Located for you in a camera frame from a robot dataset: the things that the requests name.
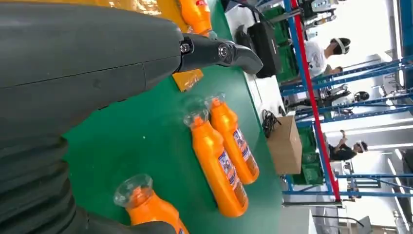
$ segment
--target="black device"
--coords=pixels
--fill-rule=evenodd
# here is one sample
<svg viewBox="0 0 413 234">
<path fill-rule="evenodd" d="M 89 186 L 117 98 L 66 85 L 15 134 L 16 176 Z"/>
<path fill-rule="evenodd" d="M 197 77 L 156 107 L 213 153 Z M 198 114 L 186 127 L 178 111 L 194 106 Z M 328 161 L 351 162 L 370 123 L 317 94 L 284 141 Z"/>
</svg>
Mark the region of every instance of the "black device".
<svg viewBox="0 0 413 234">
<path fill-rule="evenodd" d="M 249 27 L 247 32 L 251 37 L 254 51 L 263 62 L 263 68 L 257 73 L 257 77 L 266 78 L 282 72 L 274 29 L 267 22 L 258 22 Z"/>
<path fill-rule="evenodd" d="M 240 25 L 237 28 L 237 30 L 235 32 L 235 41 L 240 45 L 246 46 L 246 47 L 254 50 L 251 37 L 246 32 L 245 25 Z"/>
<path fill-rule="evenodd" d="M 78 207 L 61 135 L 172 73 L 216 64 L 254 74 L 260 59 L 115 8 L 0 2 L 0 25 L 0 232 L 174 234 L 167 223 L 127 227 Z"/>
</svg>

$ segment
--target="green table surface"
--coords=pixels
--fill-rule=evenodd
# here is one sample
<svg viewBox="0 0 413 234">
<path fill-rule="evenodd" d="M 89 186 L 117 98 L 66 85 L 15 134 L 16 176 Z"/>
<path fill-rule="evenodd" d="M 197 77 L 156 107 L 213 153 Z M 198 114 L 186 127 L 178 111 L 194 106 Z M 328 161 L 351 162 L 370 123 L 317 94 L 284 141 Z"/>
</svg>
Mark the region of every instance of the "green table surface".
<svg viewBox="0 0 413 234">
<path fill-rule="evenodd" d="M 231 39 L 223 8 L 209 0 L 214 31 Z M 276 233 L 281 188 L 265 137 L 239 68 L 203 69 L 204 77 L 180 93 L 172 77 L 149 92 L 96 111 L 65 136 L 70 148 L 65 159 L 78 205 L 124 224 L 129 217 L 113 203 L 116 187 L 125 179 L 147 173 L 156 193 L 178 209 L 191 233 Z M 247 212 L 238 218 L 222 216 L 192 150 L 188 111 L 218 92 L 237 113 L 239 126 L 260 168 L 258 180 L 245 186 Z"/>
</svg>

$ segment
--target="orange bottle cap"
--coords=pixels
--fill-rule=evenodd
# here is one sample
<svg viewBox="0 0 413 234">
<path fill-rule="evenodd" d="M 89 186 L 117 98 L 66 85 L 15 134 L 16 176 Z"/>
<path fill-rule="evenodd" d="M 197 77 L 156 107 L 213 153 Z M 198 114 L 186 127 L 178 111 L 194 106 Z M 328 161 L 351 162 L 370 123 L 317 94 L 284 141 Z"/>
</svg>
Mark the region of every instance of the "orange bottle cap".
<svg viewBox="0 0 413 234">
<path fill-rule="evenodd" d="M 146 174 L 138 174 L 119 185 L 113 201 L 118 206 L 134 208 L 147 201 L 152 194 L 152 178 Z"/>
<path fill-rule="evenodd" d="M 197 127 L 204 123 L 204 120 L 200 116 L 194 116 L 193 118 L 193 126 Z"/>
<path fill-rule="evenodd" d="M 221 101 L 219 100 L 219 98 L 214 97 L 211 102 L 211 107 L 217 107 L 220 105 L 221 105 Z"/>
</svg>

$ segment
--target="blue metal rack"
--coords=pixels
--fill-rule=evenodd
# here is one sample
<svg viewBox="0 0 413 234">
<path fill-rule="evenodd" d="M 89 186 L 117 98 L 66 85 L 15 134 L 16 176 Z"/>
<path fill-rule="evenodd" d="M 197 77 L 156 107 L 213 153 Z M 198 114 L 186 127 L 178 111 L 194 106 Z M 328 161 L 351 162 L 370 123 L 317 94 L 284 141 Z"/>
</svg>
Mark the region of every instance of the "blue metal rack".
<svg viewBox="0 0 413 234">
<path fill-rule="evenodd" d="M 406 94 L 401 94 L 397 96 L 392 96 L 392 97 L 383 97 L 383 98 L 378 98 L 374 100 L 368 100 L 368 101 L 363 101 L 363 102 L 355 102 L 355 103 L 350 103 L 350 104 L 343 104 L 343 105 L 337 105 L 337 106 L 330 106 L 330 107 L 322 107 L 319 108 L 319 113 L 327 113 L 330 111 L 336 111 L 339 112 L 342 109 L 346 108 L 351 108 L 351 107 L 385 107 L 389 108 L 388 105 L 386 104 L 376 104 L 380 102 L 386 102 L 388 100 L 400 100 L 400 99 L 405 99 L 405 98 L 411 98 L 413 97 L 413 92 L 411 90 L 408 90 Z M 361 114 L 353 114 L 353 115 L 348 115 L 348 116 L 338 116 L 338 117 L 333 117 L 333 118 L 325 118 L 321 120 L 321 123 L 329 123 L 329 122 L 335 122 L 335 121 L 342 121 L 342 120 L 348 120 L 348 119 L 356 119 L 356 118 L 364 118 L 364 117 L 371 117 L 371 116 L 379 116 L 379 115 L 387 115 L 387 114 L 395 114 L 395 113 L 401 113 L 405 111 L 410 111 L 413 110 L 412 105 L 393 105 L 396 107 L 396 109 L 385 109 L 385 110 L 380 110 L 380 111 L 373 111 L 373 112 L 366 112 L 366 113 L 361 113 Z M 296 121 L 297 121 L 297 126 L 303 127 L 303 126 L 310 126 L 313 124 L 312 121 L 300 121 L 303 119 L 306 119 L 308 117 L 311 117 L 313 115 L 313 112 L 311 109 L 304 109 L 296 112 Z"/>
<path fill-rule="evenodd" d="M 286 12 L 291 12 L 292 11 L 291 4 L 293 4 L 293 6 L 294 5 L 297 6 L 297 2 L 295 0 L 284 0 L 284 6 L 285 6 L 285 11 Z M 300 70 L 300 74 L 303 77 L 303 82 L 302 82 L 301 86 L 302 86 L 302 88 L 307 89 L 307 85 L 305 83 L 304 65 L 303 65 L 302 59 L 301 59 L 302 56 L 305 56 L 305 54 L 302 55 L 301 50 L 300 50 L 301 49 L 300 46 L 303 46 L 303 42 L 301 41 L 301 43 L 300 43 L 299 37 L 298 37 L 298 32 L 297 32 L 297 29 L 296 29 L 296 24 L 300 24 L 300 22 L 299 21 L 295 22 L 294 20 L 299 20 L 299 17 L 295 16 L 294 19 L 293 18 L 288 19 L 289 28 L 290 28 L 290 32 L 291 32 L 291 39 L 292 39 L 294 47 L 295 47 L 296 58 L 297 58 L 297 61 L 298 61 L 298 67 L 299 67 L 299 70 Z M 322 145 L 321 144 L 321 139 L 323 139 L 323 137 L 319 136 L 318 131 L 315 131 L 315 133 L 316 133 L 316 139 L 317 139 L 318 147 L 320 147 Z M 327 191 L 325 191 L 323 193 L 325 195 L 334 195 L 336 197 L 336 200 L 339 201 L 338 184 L 337 184 L 336 180 L 334 179 L 334 176 L 333 176 L 332 172 L 331 171 L 330 172 L 326 171 L 326 169 L 331 170 L 331 167 L 330 167 L 329 162 L 327 161 L 327 159 L 328 159 L 328 156 L 325 156 L 324 153 L 323 153 L 323 150 L 321 149 L 320 150 L 320 160 L 321 160 L 321 163 L 323 165 L 324 179 L 325 179 L 325 183 L 327 185 Z M 301 191 L 294 191 L 294 184 L 293 184 L 294 181 L 293 181 L 291 175 L 286 175 L 286 182 L 287 182 L 287 185 L 288 185 L 288 190 L 284 191 L 283 192 L 284 194 L 291 194 L 291 195 L 297 194 L 297 195 L 299 195 L 301 193 L 312 193 L 312 191 L 308 191 L 308 189 L 310 189 L 310 188 L 307 188 L 307 189 L 304 189 L 304 190 L 301 190 Z"/>
<path fill-rule="evenodd" d="M 322 76 L 319 78 L 313 78 L 312 82 L 319 82 L 325 80 L 335 79 L 333 81 L 328 81 L 326 83 L 319 83 L 313 86 L 314 89 L 320 89 L 324 87 L 329 87 L 337 84 L 344 84 L 356 80 L 374 78 L 381 75 L 395 73 L 401 70 L 411 70 L 413 69 L 413 64 L 409 61 L 413 60 L 413 56 L 409 56 L 402 59 L 396 59 L 391 62 L 383 62 L 379 64 L 374 64 L 366 67 L 356 68 L 349 71 L 343 71 L 337 74 Z M 285 85 L 280 87 L 281 95 L 288 96 L 292 94 L 297 94 L 301 92 L 306 92 L 307 87 L 299 83 L 297 85 Z"/>
<path fill-rule="evenodd" d="M 284 0 L 284 5 L 286 12 L 291 12 L 292 7 L 297 6 L 296 0 Z M 290 27 L 290 32 L 291 32 L 291 38 L 295 47 L 295 52 L 296 52 L 296 57 L 298 61 L 298 66 L 300 70 L 300 74 L 304 76 L 304 65 L 301 60 L 302 56 L 302 49 L 301 47 L 303 46 L 302 39 L 299 39 L 298 37 L 298 32 L 297 29 L 300 27 L 296 24 L 300 24 L 300 22 L 297 22 L 299 20 L 299 17 L 295 16 L 293 18 L 288 19 L 289 27 Z M 339 74 L 334 74 L 334 75 L 329 75 L 329 76 L 324 76 L 324 77 L 318 77 L 314 78 L 311 81 L 312 82 L 319 82 L 319 81 L 326 81 L 328 82 L 323 83 L 323 84 L 317 84 L 313 86 L 313 89 L 320 89 L 323 87 L 328 87 L 336 84 L 342 84 L 342 83 L 347 83 L 351 81 L 356 81 L 360 79 L 366 79 L 366 78 L 372 78 L 372 77 L 377 77 L 380 75 L 385 75 L 385 74 L 391 74 L 395 73 L 400 70 L 410 70 L 413 69 L 413 64 L 408 63 L 410 60 L 413 60 L 413 56 L 411 57 L 406 57 L 402 59 L 397 59 L 391 62 L 385 62 L 385 63 L 380 63 L 380 64 L 374 64 L 366 67 L 361 67 L 361 68 L 356 68 L 352 69 L 350 71 L 345 71 Z M 288 85 L 288 86 L 282 86 L 282 95 L 287 96 L 291 94 L 296 94 L 300 92 L 305 92 L 307 91 L 307 84 L 305 82 L 306 80 L 303 78 L 303 82 L 298 85 Z M 376 106 L 376 107 L 387 107 L 387 105 L 380 104 L 381 102 L 385 102 L 387 100 L 396 100 L 400 98 L 411 98 L 413 93 L 406 93 L 403 95 L 398 95 L 395 97 L 385 97 L 385 98 L 379 98 L 376 100 L 369 100 L 366 102 L 360 102 L 360 103 L 353 103 L 353 104 L 348 104 L 348 105 L 341 105 L 341 106 L 336 106 L 336 107 L 326 107 L 326 108 L 320 108 L 320 113 L 326 113 L 328 111 L 332 110 L 339 110 L 343 108 L 348 108 L 348 107 L 355 107 L 355 106 Z M 353 119 L 353 118 L 362 118 L 362 117 L 369 117 L 369 116 L 376 116 L 376 115 L 385 115 L 385 114 L 392 114 L 392 113 L 399 113 L 399 112 L 404 112 L 411 110 L 413 107 L 411 105 L 394 105 L 395 107 L 398 107 L 397 109 L 394 110 L 382 110 L 382 111 L 375 111 L 375 112 L 367 112 L 363 114 L 357 114 L 357 115 L 351 115 L 351 116 L 344 116 L 344 117 L 334 117 L 330 119 L 324 119 L 321 120 L 321 123 L 327 123 L 327 122 L 332 122 L 332 121 L 341 121 L 341 120 L 346 120 L 346 119 Z M 309 110 L 309 111 L 303 111 L 301 112 L 302 115 L 307 115 L 305 118 L 311 116 L 313 114 L 313 111 L 315 110 Z M 297 126 L 312 126 L 313 128 L 316 127 L 316 122 L 314 121 L 301 121 L 297 123 Z M 321 142 L 323 140 L 323 137 L 320 136 L 321 131 L 314 131 L 316 134 L 316 140 L 317 140 L 317 145 L 320 147 L 324 142 Z M 359 191 L 346 191 L 346 192 L 340 192 L 338 190 L 338 182 L 337 179 L 349 179 L 351 181 L 352 187 L 357 187 L 357 179 L 369 179 L 372 181 L 376 181 L 377 183 L 380 184 L 388 184 L 391 186 L 395 187 L 402 187 L 407 190 L 413 190 L 413 188 L 406 187 L 406 186 L 399 186 L 398 184 L 388 182 L 381 180 L 381 178 L 411 178 L 413 177 L 413 174 L 405 174 L 405 175 L 358 175 L 358 174 L 352 174 L 352 175 L 332 175 L 331 171 L 329 172 L 328 170 L 331 170 L 330 162 L 328 160 L 328 157 L 325 157 L 323 155 L 323 151 L 320 150 L 320 161 L 321 165 L 324 171 L 324 182 L 327 187 L 326 191 L 310 191 L 311 189 L 317 187 L 317 185 L 309 185 L 303 189 L 300 189 L 298 191 L 295 190 L 294 188 L 294 181 L 292 179 L 291 175 L 286 175 L 286 182 L 288 185 L 287 191 L 283 191 L 283 194 L 285 195 L 330 195 L 330 196 L 335 196 L 336 201 L 340 201 L 341 195 L 343 196 L 352 196 L 352 197 L 357 197 L 357 196 L 399 196 L 399 197 L 411 197 L 413 194 L 411 193 L 375 193 L 375 192 L 359 192 Z"/>
</svg>

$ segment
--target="orange bottle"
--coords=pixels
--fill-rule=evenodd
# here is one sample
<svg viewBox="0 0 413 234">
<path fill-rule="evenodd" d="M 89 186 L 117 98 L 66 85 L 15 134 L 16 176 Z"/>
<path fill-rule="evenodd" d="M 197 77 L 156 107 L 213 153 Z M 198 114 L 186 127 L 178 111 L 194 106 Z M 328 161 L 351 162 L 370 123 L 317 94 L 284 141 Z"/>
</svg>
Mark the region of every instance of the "orange bottle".
<svg viewBox="0 0 413 234">
<path fill-rule="evenodd" d="M 208 36 L 212 31 L 211 11 L 207 0 L 179 0 L 182 17 L 195 34 Z"/>
<path fill-rule="evenodd" d="M 243 134 L 238 128 L 237 115 L 224 102 L 224 95 L 207 99 L 211 123 L 224 138 L 224 146 L 243 184 L 255 182 L 260 170 Z"/>
<path fill-rule="evenodd" d="M 189 233 L 175 207 L 153 191 L 149 175 L 138 174 L 124 181 L 116 189 L 113 200 L 116 205 L 126 208 L 132 225 L 164 221 L 173 226 L 177 234 Z"/>
<path fill-rule="evenodd" d="M 214 193 L 222 215 L 238 217 L 248 208 L 248 197 L 223 146 L 222 136 L 208 121 L 208 111 L 185 118 L 191 128 L 192 146 Z"/>
</svg>

